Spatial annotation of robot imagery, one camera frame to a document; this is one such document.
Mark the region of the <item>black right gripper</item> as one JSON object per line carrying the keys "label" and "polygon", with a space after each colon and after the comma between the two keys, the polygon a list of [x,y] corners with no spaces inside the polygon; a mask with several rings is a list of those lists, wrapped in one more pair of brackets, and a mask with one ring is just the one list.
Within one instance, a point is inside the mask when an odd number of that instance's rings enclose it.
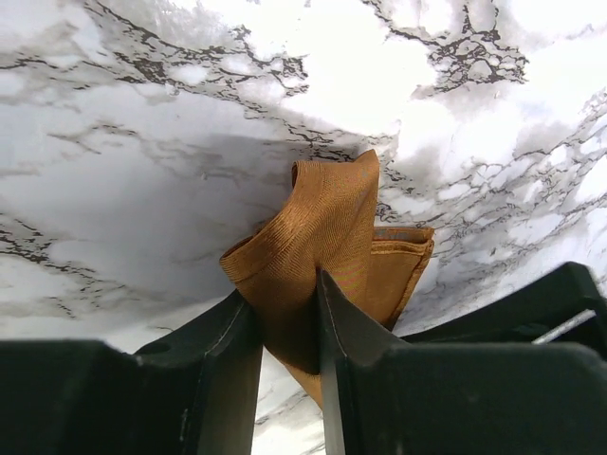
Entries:
{"label": "black right gripper", "polygon": [[431,329],[410,343],[573,342],[606,356],[606,299],[589,268],[567,262],[520,290]]}

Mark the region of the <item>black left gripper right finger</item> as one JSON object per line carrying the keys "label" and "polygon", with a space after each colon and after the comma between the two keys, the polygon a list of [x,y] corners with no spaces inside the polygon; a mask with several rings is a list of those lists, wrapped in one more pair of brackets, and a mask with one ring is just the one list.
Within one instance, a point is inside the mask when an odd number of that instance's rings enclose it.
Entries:
{"label": "black left gripper right finger", "polygon": [[602,454],[606,356],[573,342],[410,343],[317,275],[329,454]]}

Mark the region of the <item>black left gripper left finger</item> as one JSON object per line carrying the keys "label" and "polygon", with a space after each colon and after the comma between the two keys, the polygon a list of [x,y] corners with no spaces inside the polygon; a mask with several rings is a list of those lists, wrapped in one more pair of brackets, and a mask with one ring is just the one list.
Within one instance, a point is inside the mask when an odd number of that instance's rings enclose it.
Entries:
{"label": "black left gripper left finger", "polygon": [[5,454],[248,454],[262,343],[232,293],[133,354],[99,340],[1,345]]}

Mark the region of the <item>orange-brown cloth napkin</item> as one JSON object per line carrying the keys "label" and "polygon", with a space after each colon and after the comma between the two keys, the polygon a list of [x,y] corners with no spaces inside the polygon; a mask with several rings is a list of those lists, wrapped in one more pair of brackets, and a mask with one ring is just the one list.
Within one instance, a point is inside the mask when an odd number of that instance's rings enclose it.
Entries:
{"label": "orange-brown cloth napkin", "polygon": [[393,329],[432,256],[432,228],[376,226],[379,174],[373,150],[351,162],[295,162],[282,209],[220,259],[253,307],[267,350],[318,405],[317,270]]}

